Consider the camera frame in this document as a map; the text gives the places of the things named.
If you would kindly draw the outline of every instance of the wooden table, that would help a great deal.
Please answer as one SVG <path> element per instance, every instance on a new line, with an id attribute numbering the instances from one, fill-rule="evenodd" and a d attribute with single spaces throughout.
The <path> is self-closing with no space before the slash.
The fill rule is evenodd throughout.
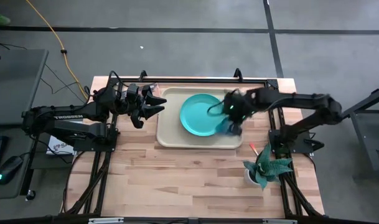
<path id="1" fill-rule="evenodd" d="M 108 77 L 94 77 L 92 90 L 106 85 Z M 291 78 L 278 79 L 281 92 L 296 91 Z M 172 86 L 207 88 L 256 88 L 254 84 L 160 83 L 161 91 Z M 287 124 L 302 119 L 301 110 L 284 108 Z M 249 147 L 260 151 L 268 142 L 267 113 L 257 113 L 243 125 L 243 144 L 235 150 L 165 148 L 156 140 L 157 116 L 135 129 L 129 117 L 118 117 L 121 131 L 112 153 L 102 215 L 115 217 L 209 217 L 283 218 L 278 184 L 263 191 L 244 183 L 244 160 L 255 160 Z M 76 162 L 68 185 L 70 208 L 88 185 L 94 153 Z M 309 158 L 293 154 L 297 184 L 314 208 L 323 213 L 317 178 Z M 294 203 L 287 186 L 291 210 Z M 95 207 L 96 194 L 93 197 Z"/>

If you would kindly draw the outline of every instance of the black cable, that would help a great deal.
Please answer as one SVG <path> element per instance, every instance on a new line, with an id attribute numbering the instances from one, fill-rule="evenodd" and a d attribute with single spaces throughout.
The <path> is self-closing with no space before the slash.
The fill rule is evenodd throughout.
<path id="1" fill-rule="evenodd" d="M 207 109 L 207 115 L 209 115 L 209 116 L 220 116 L 220 115 L 222 115 L 222 114 L 223 114 L 222 111 L 221 111 L 221 113 L 219 113 L 219 114 L 213 114 L 213 113 L 210 113 L 210 110 L 213 109 L 213 108 L 216 107 L 216 106 L 221 105 L 223 102 L 224 102 L 224 100 L 222 100 L 221 102 L 219 102 L 219 103 L 217 103 L 217 104 L 215 104 L 215 105 L 209 107 L 209 108 Z"/>
<path id="2" fill-rule="evenodd" d="M 65 87 L 66 88 L 68 88 L 82 103 L 84 103 L 84 101 L 80 98 L 80 97 L 78 97 L 77 96 L 77 94 L 68 86 L 68 85 L 66 85 L 66 83 L 64 82 L 64 81 L 62 81 L 58 76 L 57 76 L 57 74 L 47 65 L 47 64 L 45 64 L 45 66 L 52 72 L 52 74 L 60 81 L 60 82 L 62 82 L 64 85 L 65 85 Z"/>
<path id="3" fill-rule="evenodd" d="M 113 71 L 113 70 L 110 71 L 108 79 L 112 76 L 112 74 L 116 76 L 117 80 L 119 80 L 119 82 L 120 82 L 121 84 L 123 84 L 123 86 L 128 87 L 126 84 L 123 83 L 123 81 L 121 81 L 120 77 L 119 77 L 119 76 L 117 75 L 117 73 L 116 73 L 115 71 Z"/>
<path id="4" fill-rule="evenodd" d="M 0 43 L 0 46 L 1 46 L 1 47 L 5 47 L 6 49 L 10 50 L 10 48 L 7 47 L 5 44 Z"/>
<path id="5" fill-rule="evenodd" d="M 27 50 L 27 48 L 25 48 L 25 47 L 22 47 L 22 46 L 18 46 L 18 45 L 13 45 L 13 44 L 4 44 L 4 43 L 0 43 L 0 46 L 2 46 L 2 47 L 4 47 L 4 48 L 6 48 L 6 49 L 8 49 L 8 50 L 10 50 L 10 48 L 9 47 L 7 47 L 7 46 L 11 46 L 11 47 L 17 47 L 17 48 L 20 48 L 20 49 L 25 49 L 25 50 Z M 45 66 L 53 73 L 53 75 L 55 75 L 55 77 L 57 77 L 57 79 L 59 80 L 59 81 L 61 81 L 65 86 L 64 86 L 64 88 L 68 88 L 82 103 L 84 103 L 84 101 L 80 98 L 80 97 L 78 97 L 77 96 L 77 94 L 75 93 L 75 92 L 73 92 L 73 90 L 69 87 L 70 85 L 73 85 L 73 84 L 69 84 L 69 85 L 66 85 L 66 83 L 64 83 L 58 76 L 57 76 L 57 74 L 47 65 L 47 64 L 45 64 Z"/>
<path id="6" fill-rule="evenodd" d="M 91 95 L 91 90 L 88 86 L 84 86 L 84 92 L 88 95 L 87 99 L 90 97 L 90 96 L 93 96 Z"/>
<path id="7" fill-rule="evenodd" d="M 52 88 L 51 85 L 49 85 L 46 81 L 44 81 L 44 79 L 40 78 L 42 82 L 44 82 L 47 86 L 49 86 L 51 88 L 51 94 L 54 94 L 54 89 Z"/>
<path id="8" fill-rule="evenodd" d="M 74 85 L 74 84 L 76 84 L 77 82 L 73 82 L 73 83 L 71 83 L 71 84 L 68 84 L 67 86 L 64 86 L 64 87 L 61 87 L 61 88 L 59 88 L 57 91 L 55 91 L 55 93 L 53 93 L 53 94 L 57 94 L 60 90 L 63 90 L 64 88 L 66 88 L 66 87 L 68 87 L 68 86 L 71 86 L 71 85 Z"/>
<path id="9" fill-rule="evenodd" d="M 80 156 L 82 156 L 82 154 L 84 154 L 84 152 L 81 152 L 81 153 L 79 153 L 79 154 L 77 155 L 77 157 L 73 160 L 72 166 L 70 167 L 69 174 L 68 174 L 68 176 L 67 176 L 66 184 L 65 184 L 65 188 L 64 188 L 64 190 L 63 190 L 63 195 L 62 195 L 62 208 L 60 208 L 59 213 L 62 213 L 62 212 L 65 212 L 65 211 L 66 211 L 66 209 L 65 209 L 65 202 L 66 202 L 67 187 L 68 187 L 68 184 L 69 184 L 70 174 L 72 174 L 73 167 L 74 167 L 76 161 L 78 161 L 78 159 L 80 158 Z"/>
<path id="10" fill-rule="evenodd" d="M 38 142 L 40 142 L 40 143 L 42 143 L 43 145 L 47 146 L 48 150 L 49 150 L 50 152 L 52 152 L 54 155 L 58 156 L 59 159 L 63 160 L 64 163 L 66 163 L 66 164 L 71 164 L 71 162 L 67 162 L 67 161 L 66 161 L 61 155 L 57 154 L 54 150 L 52 150 L 52 149 L 48 146 L 47 143 L 45 143 L 45 142 L 43 142 L 43 141 L 41 141 L 41 140 L 38 140 Z"/>
<path id="11" fill-rule="evenodd" d="M 316 133 L 312 133 L 312 132 L 309 132 L 309 134 L 312 134 L 312 136 L 310 137 L 310 139 L 313 139 L 316 135 Z"/>
<path id="12" fill-rule="evenodd" d="M 315 162 L 314 162 L 313 158 L 309 154 L 307 154 L 307 153 L 304 153 L 304 155 L 306 157 L 308 157 L 308 159 L 312 162 L 312 164 L 314 165 L 314 170 L 316 172 L 316 165 L 315 165 Z"/>

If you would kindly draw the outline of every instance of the gray floor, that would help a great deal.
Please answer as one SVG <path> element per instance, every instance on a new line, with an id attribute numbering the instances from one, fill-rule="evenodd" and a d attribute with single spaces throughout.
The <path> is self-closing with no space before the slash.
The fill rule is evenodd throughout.
<path id="1" fill-rule="evenodd" d="M 262 0 L 33 0 L 54 26 L 267 28 Z M 276 29 L 379 30 L 379 0 L 269 0 Z M 42 26 L 23 0 L 0 0 L 0 12 L 15 26 Z M 83 85 L 95 75 L 276 77 L 268 34 L 74 33 L 59 34 Z M 379 88 L 379 35 L 277 35 L 283 74 L 300 93 L 330 93 L 344 109 Z M 48 65 L 66 82 L 60 47 L 50 32 L 0 31 L 0 42 L 48 49 Z M 45 70 L 43 79 L 62 87 Z M 51 95 L 40 84 L 36 105 L 78 104 L 68 90 Z M 349 120 L 315 129 L 325 148 L 315 162 L 325 213 L 335 218 L 379 222 L 379 181 L 354 182 L 369 167 Z M 56 214 L 67 170 L 35 174 L 33 202 L 0 200 L 0 219 Z"/>

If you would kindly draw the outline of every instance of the wire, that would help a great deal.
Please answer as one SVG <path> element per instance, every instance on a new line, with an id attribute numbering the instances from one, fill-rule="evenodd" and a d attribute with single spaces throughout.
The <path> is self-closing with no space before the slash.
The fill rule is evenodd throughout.
<path id="1" fill-rule="evenodd" d="M 6 44 L 2 44 L 2 43 L 0 43 L 0 46 L 6 48 L 6 49 L 8 49 L 8 50 L 10 50 L 10 48 L 7 47 Z"/>
<path id="2" fill-rule="evenodd" d="M 312 162 L 312 164 L 314 165 L 314 170 L 316 172 L 316 165 L 315 165 L 314 159 L 307 153 L 304 153 L 304 155 L 308 157 L 308 159 Z"/>
<path id="3" fill-rule="evenodd" d="M 71 86 L 71 85 L 74 85 L 74 84 L 76 84 L 77 82 L 73 82 L 73 83 L 71 83 L 71 84 L 68 84 L 67 86 L 64 86 L 64 87 L 62 87 L 62 88 L 59 88 L 57 91 L 55 91 L 55 93 L 53 93 L 53 94 L 57 94 L 60 90 L 63 90 L 64 88 L 66 88 L 66 87 L 69 87 L 69 86 Z"/>
<path id="4" fill-rule="evenodd" d="M 211 109 L 213 109 L 213 108 L 216 107 L 216 106 L 221 105 L 223 102 L 224 102 L 224 100 L 222 100 L 221 102 L 219 102 L 219 103 L 217 103 L 217 104 L 214 104 L 213 106 L 209 107 L 209 108 L 207 109 L 207 115 L 209 115 L 209 116 L 220 116 L 221 114 L 223 114 L 222 111 L 221 111 L 221 113 L 219 113 L 219 114 L 213 114 L 213 113 L 210 113 L 210 110 L 211 110 Z"/>
<path id="5" fill-rule="evenodd" d="M 88 95 L 88 97 L 93 96 L 91 95 L 91 90 L 88 86 L 84 86 L 84 92 Z"/>
<path id="6" fill-rule="evenodd" d="M 84 101 L 80 98 L 80 97 L 78 97 L 77 96 L 77 94 L 68 86 L 68 85 L 66 85 L 66 83 L 64 82 L 64 81 L 62 81 L 58 76 L 57 76 L 57 74 L 47 65 L 47 64 L 45 64 L 45 66 L 52 72 L 52 74 L 60 81 L 60 82 L 62 82 L 64 85 L 65 85 L 65 87 L 66 88 L 68 88 L 82 103 L 84 103 Z"/>
<path id="7" fill-rule="evenodd" d="M 117 73 L 116 73 L 115 71 L 113 71 L 113 70 L 110 71 L 108 79 L 112 76 L 112 74 L 115 75 L 115 77 L 119 80 L 119 82 L 120 82 L 121 84 L 123 84 L 123 86 L 128 87 L 127 84 L 124 84 L 123 81 L 121 81 L 120 77 L 119 77 L 119 76 L 117 75 Z"/>
<path id="8" fill-rule="evenodd" d="M 6 49 L 8 49 L 8 50 L 10 50 L 10 48 L 9 47 L 7 47 L 7 46 L 11 46 L 11 47 L 17 47 L 17 48 L 21 48 L 21 49 L 25 49 L 25 50 L 27 50 L 27 48 L 25 48 L 25 47 L 22 47 L 22 46 L 18 46 L 18 45 L 13 45 L 13 44 L 4 44 L 4 43 L 0 43 L 0 46 L 2 46 L 2 47 L 4 47 L 4 48 L 6 48 Z M 84 103 L 84 101 L 82 100 L 82 99 L 80 99 L 80 97 L 78 97 L 77 96 L 77 94 L 75 93 L 75 92 L 73 92 L 73 90 L 71 89 L 71 88 L 69 88 L 69 86 L 71 86 L 71 85 L 73 85 L 73 84 L 76 84 L 77 82 L 73 82 L 73 83 L 71 83 L 71 84 L 69 84 L 69 85 L 66 85 L 66 83 L 65 82 L 63 82 L 58 76 L 57 76 L 57 74 L 47 65 L 47 64 L 45 64 L 45 66 L 53 73 L 53 75 L 55 75 L 55 77 L 57 77 L 57 79 L 59 80 L 59 81 L 61 81 L 65 86 L 64 87 L 62 87 L 62 88 L 60 88 L 59 90 L 57 90 L 55 93 L 54 93 L 54 90 L 53 90 L 53 88 L 51 87 L 51 85 L 49 85 L 46 81 L 44 81 L 42 78 L 41 78 L 41 80 L 46 84 L 46 85 L 48 85 L 50 88 L 51 88 L 51 94 L 56 94 L 57 92 L 59 92 L 60 90 L 63 90 L 64 88 L 68 88 L 82 103 Z"/>
<path id="9" fill-rule="evenodd" d="M 42 82 L 44 82 L 47 86 L 49 86 L 51 88 L 51 94 L 54 94 L 54 89 L 52 88 L 51 85 L 49 85 L 46 81 L 44 81 L 44 79 L 40 78 Z"/>
<path id="10" fill-rule="evenodd" d="M 312 134 L 312 136 L 310 137 L 310 139 L 313 139 L 316 135 L 316 133 L 312 133 L 312 132 L 309 132 L 309 134 Z"/>
<path id="11" fill-rule="evenodd" d="M 57 38 L 57 40 L 59 41 L 59 44 L 60 44 L 60 47 L 62 48 L 61 49 L 61 53 L 63 54 L 63 57 L 65 59 L 65 65 L 67 67 L 67 69 L 69 70 L 70 74 L 72 75 L 72 77 L 76 80 L 77 84 L 78 84 L 78 87 L 80 89 L 80 91 L 82 92 L 83 96 L 86 98 L 86 94 L 84 92 L 84 89 L 82 87 L 82 84 L 78 81 L 77 77 L 75 76 L 75 74 L 72 72 L 72 69 L 70 69 L 70 66 L 69 66 L 69 63 L 67 61 L 67 51 L 65 49 L 65 47 L 63 46 L 63 43 L 62 41 L 60 40 L 58 34 L 54 31 L 54 29 L 52 28 L 52 26 L 47 22 L 47 20 L 41 15 L 41 13 L 32 5 L 32 3 L 29 1 L 29 0 L 26 0 L 26 2 L 31 6 L 31 8 L 33 8 L 33 10 L 40 16 L 40 18 L 47 24 L 47 26 L 50 28 L 50 30 L 52 31 L 52 33 L 54 33 L 55 37 Z"/>
<path id="12" fill-rule="evenodd" d="M 65 188 L 64 188 L 64 190 L 63 190 L 63 195 L 62 195 L 62 208 L 60 208 L 59 213 L 62 213 L 62 212 L 65 212 L 65 211 L 66 211 L 66 209 L 65 209 L 65 202 L 66 202 L 66 196 L 67 196 L 67 185 L 69 184 L 70 174 L 72 174 L 73 167 L 74 167 L 76 161 L 78 161 L 78 159 L 80 158 L 80 156 L 82 156 L 82 154 L 84 154 L 84 152 L 79 153 L 79 154 L 77 155 L 77 157 L 74 158 L 74 160 L 73 160 L 73 162 L 72 162 L 72 166 L 70 167 L 69 175 L 67 176 L 66 184 L 65 184 Z"/>
<path id="13" fill-rule="evenodd" d="M 43 145 L 47 146 L 48 150 L 49 150 L 50 152 L 52 152 L 54 155 L 58 156 L 59 159 L 63 160 L 64 163 L 66 163 L 66 164 L 71 164 L 71 162 L 67 162 L 67 161 L 66 161 L 61 155 L 57 154 L 54 150 L 52 150 L 52 149 L 48 146 L 47 143 L 45 143 L 45 142 L 43 142 L 43 141 L 41 141 L 41 140 L 38 140 L 38 142 L 40 142 L 40 143 L 42 143 Z"/>

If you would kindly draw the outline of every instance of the teal plate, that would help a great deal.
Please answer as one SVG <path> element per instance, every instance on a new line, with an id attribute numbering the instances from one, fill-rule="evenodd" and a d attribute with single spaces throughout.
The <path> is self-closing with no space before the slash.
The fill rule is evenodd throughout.
<path id="1" fill-rule="evenodd" d="M 193 95 L 181 107 L 180 120 L 184 128 L 197 136 L 211 136 L 217 132 L 216 127 L 224 119 L 224 115 L 209 115 L 207 110 L 220 100 L 209 94 Z M 210 114 L 221 113 L 223 105 L 210 110 Z"/>

